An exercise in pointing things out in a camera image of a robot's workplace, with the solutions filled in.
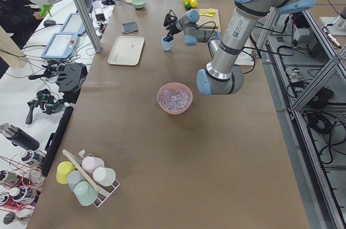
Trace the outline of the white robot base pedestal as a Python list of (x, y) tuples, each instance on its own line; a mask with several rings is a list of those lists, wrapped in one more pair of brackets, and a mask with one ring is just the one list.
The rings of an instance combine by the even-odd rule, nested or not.
[(254, 60), (251, 56), (252, 49), (250, 49), (250, 46), (250, 39), (248, 38), (248, 40), (245, 43), (245, 47), (248, 48), (242, 50), (242, 52), (238, 55), (235, 64), (253, 66)]

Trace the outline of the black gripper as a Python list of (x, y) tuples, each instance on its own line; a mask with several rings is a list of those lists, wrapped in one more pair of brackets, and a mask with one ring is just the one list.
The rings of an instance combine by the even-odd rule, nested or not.
[(174, 34), (175, 34), (175, 30), (169, 30), (167, 36), (164, 37), (163, 40), (166, 41), (166, 42), (171, 42), (171, 41), (173, 41), (173, 39), (174, 39), (174, 38), (173, 38)]

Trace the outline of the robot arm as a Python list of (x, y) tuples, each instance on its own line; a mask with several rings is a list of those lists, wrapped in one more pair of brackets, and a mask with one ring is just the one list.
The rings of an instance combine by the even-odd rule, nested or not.
[(197, 73), (197, 87), (204, 95), (229, 95), (243, 85), (244, 74), (235, 63), (238, 55), (253, 31), (256, 22), (266, 16), (270, 8), (290, 14), (312, 8), (317, 0), (234, 0), (235, 11), (226, 32), (203, 30), (197, 26), (199, 13), (189, 10), (180, 18), (165, 19), (168, 30), (162, 42), (169, 43), (174, 35), (184, 33), (184, 43), (194, 46), (207, 43), (213, 60)]

